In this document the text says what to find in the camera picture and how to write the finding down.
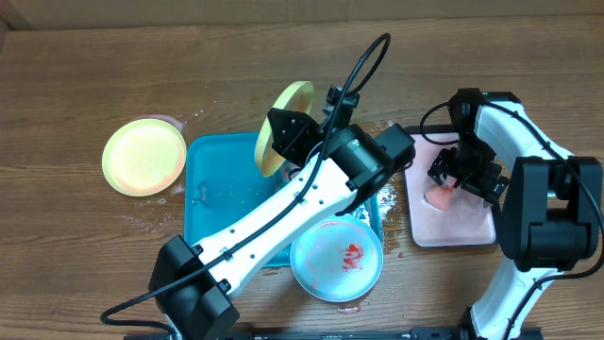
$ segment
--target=black cable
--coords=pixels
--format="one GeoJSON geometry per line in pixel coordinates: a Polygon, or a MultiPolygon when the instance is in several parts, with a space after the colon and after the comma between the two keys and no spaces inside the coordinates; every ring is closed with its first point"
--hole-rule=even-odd
{"type": "Polygon", "coordinates": [[[409,170],[413,166],[413,160],[410,160],[407,165],[403,166],[403,170],[409,170]]]}
{"type": "Polygon", "coordinates": [[[300,171],[302,171],[302,168],[294,168],[294,169],[290,170],[290,171],[287,173],[287,178],[288,178],[289,180],[292,180],[292,176],[293,176],[294,174],[296,174],[296,173],[299,173],[300,171]]]}
{"type": "Polygon", "coordinates": [[[468,176],[466,176],[462,181],[456,181],[455,184],[453,185],[453,187],[457,189],[459,186],[461,186],[466,181],[468,181],[470,178],[472,178],[478,172],[481,165],[482,165],[482,154],[478,153],[478,166],[476,168],[474,168],[474,170],[472,170],[472,172],[470,174],[468,174],[468,176]]]}
{"type": "Polygon", "coordinates": [[[424,137],[424,139],[429,142],[432,143],[434,145],[453,145],[457,142],[457,140],[455,141],[449,141],[449,142],[437,142],[434,140],[431,140],[427,135],[426,132],[424,131],[424,124],[426,123],[426,120],[428,119],[428,117],[430,117],[430,115],[435,112],[436,110],[440,109],[440,108],[444,108],[444,107],[448,107],[449,103],[448,102],[444,102],[442,104],[439,104],[437,106],[435,106],[434,108],[428,110],[428,112],[426,112],[426,114],[424,114],[424,116],[422,117],[422,120],[419,122],[419,133],[422,135],[422,137],[424,137]]]}
{"type": "Polygon", "coordinates": [[[309,163],[310,159],[312,158],[312,156],[314,156],[316,154],[316,149],[321,146],[321,144],[323,143],[323,141],[317,143],[317,145],[313,146],[312,149],[309,152],[309,155],[306,157],[306,160],[304,161],[304,165],[306,166],[306,164],[309,163]]]}
{"type": "MultiPolygon", "coordinates": [[[[547,142],[542,137],[541,133],[539,133],[539,131],[537,131],[537,129],[535,129],[535,127],[531,123],[529,123],[528,120],[526,120],[525,118],[520,116],[520,114],[518,114],[518,112],[509,110],[509,109],[504,108],[495,103],[487,102],[487,103],[484,103],[484,105],[501,110],[501,111],[511,115],[512,117],[516,118],[518,121],[520,121],[522,123],[522,125],[524,125],[528,129],[528,131],[533,135],[533,137],[535,137],[535,139],[541,144],[543,149],[545,151],[547,151],[547,153],[549,153],[559,163],[562,164],[564,169],[566,169],[566,171],[571,175],[573,180],[575,180],[577,182],[581,191],[583,191],[583,193],[587,196],[587,200],[589,201],[589,204],[594,209],[594,212],[596,213],[597,221],[600,225],[600,234],[601,234],[601,238],[602,238],[602,243],[604,244],[604,216],[602,216],[602,211],[600,210],[600,207],[598,206],[596,199],[594,198],[592,193],[590,193],[589,189],[587,189],[587,186],[585,185],[585,183],[583,183],[579,174],[572,167],[572,165],[570,165],[570,163],[567,160],[565,160],[559,153],[557,153],[551,147],[550,143],[547,142]]],[[[510,332],[512,332],[512,327],[513,327],[514,322],[516,321],[516,319],[518,318],[520,313],[522,313],[522,310],[525,308],[527,303],[529,303],[530,297],[533,295],[533,293],[537,289],[542,289],[541,286],[544,283],[546,283],[548,281],[553,281],[553,280],[575,280],[575,279],[587,278],[587,277],[595,274],[595,272],[597,272],[602,267],[603,264],[604,264],[604,251],[600,251],[600,257],[597,259],[597,262],[591,268],[587,269],[586,271],[576,273],[576,274],[552,275],[552,276],[549,276],[546,278],[541,278],[539,280],[536,280],[532,284],[532,286],[528,289],[528,292],[525,294],[525,296],[522,298],[522,301],[520,302],[520,304],[514,311],[512,318],[510,318],[510,322],[508,323],[508,326],[506,327],[506,331],[504,333],[503,339],[508,340],[508,337],[510,336],[510,332]]]]}
{"type": "MultiPolygon", "coordinates": [[[[365,77],[365,79],[361,82],[361,85],[364,85],[364,83],[367,82],[367,80],[369,79],[369,76],[372,75],[375,72],[375,69],[377,68],[377,65],[379,65],[379,63],[381,62],[381,60],[383,59],[383,54],[386,53],[386,50],[388,49],[388,44],[390,42],[390,34],[389,33],[384,33],[381,36],[379,36],[379,38],[377,38],[367,49],[367,51],[365,51],[365,53],[361,56],[361,58],[359,59],[359,62],[357,62],[357,65],[355,66],[355,68],[352,70],[352,72],[350,73],[350,76],[348,76],[348,79],[346,80],[346,83],[343,86],[342,89],[342,93],[343,94],[348,94],[348,89],[350,88],[350,85],[352,84],[353,80],[355,79],[355,77],[359,74],[359,71],[361,70],[363,64],[367,61],[367,59],[369,58],[369,56],[371,56],[371,54],[375,51],[375,49],[379,46],[379,44],[381,42],[386,42],[384,44],[384,47],[382,48],[382,51],[379,55],[379,58],[376,60],[376,63],[374,64],[374,66],[371,68],[370,74],[368,74],[368,76],[365,77]]],[[[268,229],[270,229],[274,224],[276,224],[279,220],[281,220],[285,215],[287,215],[291,210],[293,210],[295,208],[295,206],[302,202],[304,200],[304,195],[306,194],[306,192],[310,189],[310,187],[312,186],[312,183],[314,182],[314,179],[316,178],[318,172],[319,172],[319,168],[321,166],[321,163],[323,162],[323,160],[326,158],[326,154],[327,154],[327,145],[329,142],[329,137],[331,135],[331,131],[333,130],[333,126],[334,123],[336,121],[337,118],[337,114],[340,111],[340,107],[342,105],[342,102],[344,101],[344,97],[345,95],[341,95],[340,98],[338,98],[338,102],[336,103],[334,110],[333,110],[333,116],[332,119],[329,122],[329,126],[328,126],[328,130],[327,130],[327,134],[326,134],[326,138],[325,141],[323,142],[323,147],[321,148],[321,151],[319,153],[319,157],[317,159],[316,164],[312,167],[312,171],[310,172],[310,176],[309,176],[309,180],[307,181],[307,183],[305,184],[305,186],[302,188],[302,190],[300,190],[299,194],[294,198],[294,200],[292,201],[292,203],[290,203],[282,212],[280,212],[277,216],[275,216],[272,220],[270,220],[267,224],[265,224],[264,226],[262,226],[262,228],[254,231],[252,234],[250,234],[249,236],[247,236],[246,238],[244,238],[241,242],[239,242],[238,244],[236,244],[235,246],[233,246],[232,248],[228,249],[227,251],[223,252],[221,255],[219,255],[217,258],[215,258],[214,260],[210,261],[209,263],[206,263],[203,267],[201,267],[200,269],[192,272],[191,274],[176,280],[172,283],[166,284],[154,291],[151,292],[147,292],[145,294],[142,294],[138,297],[132,298],[126,302],[120,303],[117,306],[111,307],[109,309],[107,309],[105,312],[103,312],[100,315],[100,319],[101,322],[108,324],[108,325],[114,325],[114,326],[148,326],[148,327],[155,327],[155,328],[160,328],[163,330],[166,330],[169,332],[170,336],[176,334],[176,331],[174,330],[174,328],[160,323],[160,322],[155,322],[155,321],[142,321],[142,320],[116,320],[116,319],[112,319],[110,318],[111,315],[116,314],[118,312],[123,311],[126,308],[132,307],[134,305],[137,305],[143,301],[146,301],[150,298],[154,298],[162,293],[165,293],[169,290],[175,289],[197,277],[199,277],[200,275],[202,275],[203,273],[207,272],[210,268],[214,267],[215,265],[217,265],[218,263],[220,263],[222,260],[226,260],[228,258],[230,258],[237,250],[241,249],[242,247],[244,247],[245,245],[247,245],[248,243],[250,243],[251,241],[253,241],[254,239],[256,239],[258,236],[260,236],[261,234],[263,234],[265,231],[267,231],[268,229]]]]}
{"type": "Polygon", "coordinates": [[[354,90],[351,90],[350,92],[343,91],[343,93],[346,94],[346,96],[351,96],[351,95],[357,94],[357,92],[360,91],[363,86],[365,86],[367,81],[369,81],[369,78],[371,78],[371,76],[374,74],[374,72],[378,68],[379,64],[381,63],[381,60],[384,59],[384,56],[386,55],[386,51],[388,50],[388,46],[390,45],[390,33],[384,33],[384,34],[380,35],[379,38],[377,38],[374,41],[374,43],[372,43],[371,46],[369,46],[369,48],[367,48],[367,51],[365,51],[365,53],[361,56],[361,59],[359,60],[359,62],[365,63],[369,59],[369,56],[371,56],[373,54],[374,50],[381,44],[382,41],[384,41],[384,46],[381,48],[381,51],[379,52],[379,56],[377,56],[376,62],[374,62],[374,65],[371,66],[371,69],[369,70],[369,72],[367,72],[367,75],[365,76],[365,78],[363,78],[361,80],[359,85],[357,85],[357,87],[354,88],[354,90]]]}

